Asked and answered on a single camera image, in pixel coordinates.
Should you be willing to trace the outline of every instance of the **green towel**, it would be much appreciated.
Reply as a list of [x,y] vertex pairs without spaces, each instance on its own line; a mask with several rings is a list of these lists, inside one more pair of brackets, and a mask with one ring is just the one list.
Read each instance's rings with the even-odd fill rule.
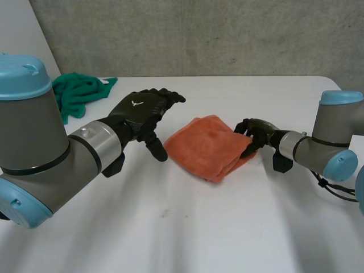
[[107,78],[103,84],[98,78],[77,73],[63,74],[53,82],[58,108],[63,124],[68,123],[68,115],[82,118],[86,112],[85,104],[107,98],[117,78]]

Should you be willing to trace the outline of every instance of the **robotic hand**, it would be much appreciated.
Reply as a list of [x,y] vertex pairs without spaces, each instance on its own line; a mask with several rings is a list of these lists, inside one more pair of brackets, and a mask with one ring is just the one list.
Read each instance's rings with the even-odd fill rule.
[[[285,173],[293,162],[308,168],[318,184],[330,193],[347,201],[359,202],[364,214],[364,167],[359,172],[355,190],[330,184],[347,180],[357,169],[357,155],[349,150],[353,135],[364,135],[364,95],[361,92],[325,91],[316,115],[312,136],[307,133],[279,130],[261,119],[244,119],[235,133],[253,136],[253,142],[242,153],[245,158],[269,145],[275,149],[273,168]],[[347,198],[330,188],[355,196]]]
[[100,172],[118,173],[132,140],[167,160],[154,130],[177,102],[185,98],[167,89],[134,92],[67,136],[44,64],[0,55],[0,218],[36,228]]

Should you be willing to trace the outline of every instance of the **black cable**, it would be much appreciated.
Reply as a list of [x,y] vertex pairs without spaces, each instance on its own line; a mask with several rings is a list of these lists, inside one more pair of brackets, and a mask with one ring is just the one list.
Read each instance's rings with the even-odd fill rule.
[[349,201],[349,202],[358,202],[356,199],[352,199],[352,198],[347,198],[347,197],[344,197],[344,196],[341,196],[341,195],[338,195],[336,192],[333,192],[331,191],[327,186],[324,187],[329,193],[343,199],[343,200],[346,200],[346,201]]
[[337,189],[339,191],[343,191],[347,194],[350,194],[352,196],[355,196],[355,189],[348,189],[348,188],[345,188],[343,186],[340,186],[340,185],[334,185],[334,184],[330,184],[326,179],[322,178],[318,173],[315,173],[313,171],[311,171],[312,174],[315,176],[315,178],[317,179],[318,181],[318,184],[320,187],[322,188],[325,188],[329,193],[335,195],[336,197],[339,197],[343,200],[346,200],[346,201],[349,201],[349,202],[358,202],[356,199],[353,199],[353,198],[347,198],[345,196],[341,196],[339,194],[337,194],[336,192],[332,191],[331,189],[329,189],[329,187],[333,188],[333,189]]

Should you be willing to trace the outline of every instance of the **white logo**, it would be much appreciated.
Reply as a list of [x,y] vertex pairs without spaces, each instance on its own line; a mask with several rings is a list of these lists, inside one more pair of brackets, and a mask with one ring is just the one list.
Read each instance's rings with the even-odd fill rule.
[[133,105],[133,106],[135,106],[135,105],[140,105],[140,104],[143,104],[144,103],[144,101],[142,101],[142,102],[139,102],[139,103],[137,103],[137,102],[134,102],[134,101],[131,101],[131,104]]

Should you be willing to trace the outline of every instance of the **white wall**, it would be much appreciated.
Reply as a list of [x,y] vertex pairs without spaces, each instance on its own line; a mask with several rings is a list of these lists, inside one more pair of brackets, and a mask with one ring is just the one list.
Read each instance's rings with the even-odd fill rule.
[[0,52],[38,57],[51,79],[60,75],[28,0],[0,0]]

